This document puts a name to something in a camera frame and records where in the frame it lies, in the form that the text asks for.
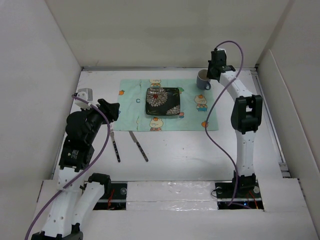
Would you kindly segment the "purple ceramic mug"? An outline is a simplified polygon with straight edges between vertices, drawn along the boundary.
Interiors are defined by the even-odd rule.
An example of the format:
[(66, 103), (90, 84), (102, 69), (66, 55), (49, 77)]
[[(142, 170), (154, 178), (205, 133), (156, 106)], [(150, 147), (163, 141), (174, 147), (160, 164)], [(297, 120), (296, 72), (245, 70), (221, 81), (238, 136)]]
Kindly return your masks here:
[(196, 86), (200, 90), (210, 90), (211, 89), (211, 80), (207, 78), (208, 71), (202, 69), (197, 73), (196, 77)]

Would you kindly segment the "fork with black dotted handle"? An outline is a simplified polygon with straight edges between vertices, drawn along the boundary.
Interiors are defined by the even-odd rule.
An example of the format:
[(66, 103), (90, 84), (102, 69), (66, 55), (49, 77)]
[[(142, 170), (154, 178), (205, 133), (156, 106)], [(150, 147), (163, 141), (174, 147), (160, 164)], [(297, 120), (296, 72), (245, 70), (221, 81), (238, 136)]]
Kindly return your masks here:
[(114, 130), (113, 130), (112, 127), (110, 128), (110, 137), (111, 137), (111, 140), (112, 140), (112, 144), (113, 144), (113, 148), (114, 148), (114, 151), (115, 151), (115, 155), (116, 155), (117, 161), (120, 163), (121, 162), (121, 158), (120, 158), (119, 151), (118, 151), (118, 148), (117, 148), (117, 144), (116, 144), (116, 141), (115, 141), (115, 133), (114, 133)]

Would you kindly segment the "knife with black dotted handle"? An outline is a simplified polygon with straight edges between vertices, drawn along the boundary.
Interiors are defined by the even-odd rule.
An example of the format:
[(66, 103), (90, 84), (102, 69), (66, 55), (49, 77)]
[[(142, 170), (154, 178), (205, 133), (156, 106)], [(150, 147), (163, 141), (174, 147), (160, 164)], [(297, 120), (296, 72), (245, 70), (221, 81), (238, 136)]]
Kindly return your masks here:
[(144, 160), (145, 160), (146, 162), (148, 162), (149, 159), (148, 159), (147, 155), (145, 154), (145, 152), (144, 152), (142, 146), (140, 145), (139, 141), (137, 140), (136, 136), (134, 135), (134, 133), (133, 133), (132, 131), (129, 131), (129, 134), (130, 134), (133, 142), (137, 145), (137, 147), (138, 147), (140, 153), (142, 154)]

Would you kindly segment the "green cartoon print cloth placemat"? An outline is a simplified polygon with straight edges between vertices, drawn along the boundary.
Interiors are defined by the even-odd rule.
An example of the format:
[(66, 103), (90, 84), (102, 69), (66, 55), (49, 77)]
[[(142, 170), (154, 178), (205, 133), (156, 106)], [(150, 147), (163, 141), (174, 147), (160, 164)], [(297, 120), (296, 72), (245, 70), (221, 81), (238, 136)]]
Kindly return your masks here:
[[(146, 92), (148, 88), (178, 88), (180, 92), (180, 114), (153, 116), (146, 114)], [(217, 115), (211, 90), (200, 90), (195, 79), (123, 79), (118, 94), (119, 117), (114, 125), (116, 131), (160, 132), (160, 131), (216, 131)]]

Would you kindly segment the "black floral square plate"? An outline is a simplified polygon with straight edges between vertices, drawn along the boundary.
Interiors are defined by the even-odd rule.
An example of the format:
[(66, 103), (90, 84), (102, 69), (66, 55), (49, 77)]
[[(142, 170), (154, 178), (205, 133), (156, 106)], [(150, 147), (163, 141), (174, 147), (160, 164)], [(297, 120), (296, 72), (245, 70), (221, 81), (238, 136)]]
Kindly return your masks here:
[(180, 90), (177, 87), (149, 87), (145, 113), (150, 116), (177, 116), (181, 112)]

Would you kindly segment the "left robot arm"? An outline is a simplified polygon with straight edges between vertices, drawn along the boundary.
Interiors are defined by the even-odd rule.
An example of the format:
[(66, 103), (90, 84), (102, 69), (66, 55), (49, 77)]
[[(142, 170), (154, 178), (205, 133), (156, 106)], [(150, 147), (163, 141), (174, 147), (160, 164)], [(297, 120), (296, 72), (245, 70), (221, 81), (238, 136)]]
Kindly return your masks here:
[(93, 173), (86, 178), (87, 171), (102, 155), (96, 157), (93, 142), (102, 125), (107, 126), (106, 142), (111, 135), (112, 122), (119, 117), (119, 103), (108, 103), (99, 99), (97, 105), (73, 96), (79, 111), (71, 113), (66, 119), (64, 140), (58, 163), (57, 191), (38, 212), (31, 225), (50, 207), (42, 229), (31, 234), (27, 230), (25, 239), (29, 240), (82, 240), (84, 223), (100, 198), (112, 194), (111, 178), (107, 174)]

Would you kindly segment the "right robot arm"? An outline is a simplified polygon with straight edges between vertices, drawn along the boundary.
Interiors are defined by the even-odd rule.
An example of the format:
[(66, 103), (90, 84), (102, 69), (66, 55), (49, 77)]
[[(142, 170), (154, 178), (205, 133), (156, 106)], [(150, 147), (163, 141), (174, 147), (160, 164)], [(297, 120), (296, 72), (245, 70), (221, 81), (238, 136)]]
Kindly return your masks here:
[(237, 140), (236, 169), (231, 182), (215, 184), (220, 199), (243, 198), (256, 186), (254, 170), (254, 141), (262, 122), (263, 98), (249, 91), (227, 64), (226, 51), (215, 48), (208, 61), (207, 77), (218, 81), (234, 101), (230, 122)]

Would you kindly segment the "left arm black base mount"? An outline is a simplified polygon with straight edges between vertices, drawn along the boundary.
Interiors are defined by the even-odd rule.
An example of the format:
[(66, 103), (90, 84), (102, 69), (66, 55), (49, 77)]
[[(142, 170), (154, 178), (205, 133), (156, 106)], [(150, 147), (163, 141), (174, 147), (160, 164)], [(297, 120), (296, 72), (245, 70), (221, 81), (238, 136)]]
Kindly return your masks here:
[(126, 210), (128, 183), (112, 181), (109, 195), (102, 196), (94, 206), (94, 210), (121, 211)]

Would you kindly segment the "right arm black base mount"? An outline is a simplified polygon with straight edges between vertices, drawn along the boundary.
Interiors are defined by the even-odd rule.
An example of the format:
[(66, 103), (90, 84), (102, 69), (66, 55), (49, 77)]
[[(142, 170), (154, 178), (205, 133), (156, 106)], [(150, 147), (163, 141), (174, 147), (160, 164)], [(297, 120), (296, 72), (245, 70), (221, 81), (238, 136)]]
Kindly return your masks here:
[(223, 181), (216, 182), (210, 194), (217, 200), (218, 210), (264, 210), (258, 182), (256, 182), (255, 186), (251, 189), (238, 189), (233, 202), (229, 205), (233, 193), (234, 187), (232, 183)]

